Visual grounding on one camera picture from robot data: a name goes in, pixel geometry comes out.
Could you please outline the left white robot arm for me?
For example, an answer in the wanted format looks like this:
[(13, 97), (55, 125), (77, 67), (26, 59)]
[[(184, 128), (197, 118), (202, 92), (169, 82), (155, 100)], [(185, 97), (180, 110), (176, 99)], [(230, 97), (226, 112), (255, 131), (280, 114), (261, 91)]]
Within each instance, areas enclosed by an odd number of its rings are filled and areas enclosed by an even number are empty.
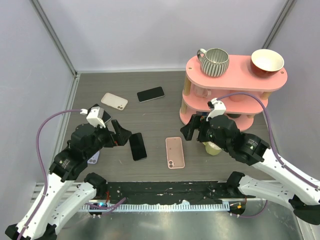
[(87, 168), (88, 160), (102, 148), (124, 146), (131, 131), (111, 121), (114, 128), (78, 125), (67, 147), (58, 153), (49, 168), (46, 185), (37, 196), (25, 217), (9, 225), (5, 234), (12, 240), (55, 240), (63, 226), (90, 199), (102, 199), (107, 192), (107, 181), (90, 173), (67, 200), (60, 202), (65, 192)]

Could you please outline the phone with white edge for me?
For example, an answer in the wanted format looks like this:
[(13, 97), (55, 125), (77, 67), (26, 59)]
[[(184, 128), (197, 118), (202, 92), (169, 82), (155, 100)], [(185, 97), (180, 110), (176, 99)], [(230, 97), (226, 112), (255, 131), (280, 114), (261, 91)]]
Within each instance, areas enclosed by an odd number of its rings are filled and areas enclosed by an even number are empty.
[[(98, 104), (95, 104), (95, 105), (93, 105), (92, 107), (101, 107), (101, 106), (99, 106)], [(104, 123), (106, 124), (109, 120), (112, 119), (112, 117), (104, 110), (102, 119), (103, 119)]]

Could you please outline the beige phone case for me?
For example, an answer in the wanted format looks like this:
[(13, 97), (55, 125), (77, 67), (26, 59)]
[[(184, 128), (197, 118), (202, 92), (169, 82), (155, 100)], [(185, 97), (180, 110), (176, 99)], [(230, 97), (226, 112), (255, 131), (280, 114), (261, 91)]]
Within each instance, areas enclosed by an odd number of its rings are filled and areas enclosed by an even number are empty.
[(128, 104), (128, 100), (107, 92), (102, 97), (101, 103), (119, 111), (123, 111)]

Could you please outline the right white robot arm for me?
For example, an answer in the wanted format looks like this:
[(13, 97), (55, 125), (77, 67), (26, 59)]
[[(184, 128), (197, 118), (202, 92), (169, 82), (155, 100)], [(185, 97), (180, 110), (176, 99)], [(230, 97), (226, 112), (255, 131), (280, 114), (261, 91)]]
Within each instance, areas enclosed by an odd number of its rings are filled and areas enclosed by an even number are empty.
[(319, 180), (286, 161), (260, 137), (241, 132), (225, 115), (206, 121), (203, 116), (194, 114), (180, 132), (186, 141), (190, 141), (195, 130), (198, 130), (198, 142), (211, 142), (237, 162), (252, 166), (280, 183), (262, 183), (243, 173), (233, 172), (225, 186), (230, 197), (242, 194), (263, 198), (288, 208), (309, 224), (319, 225)]

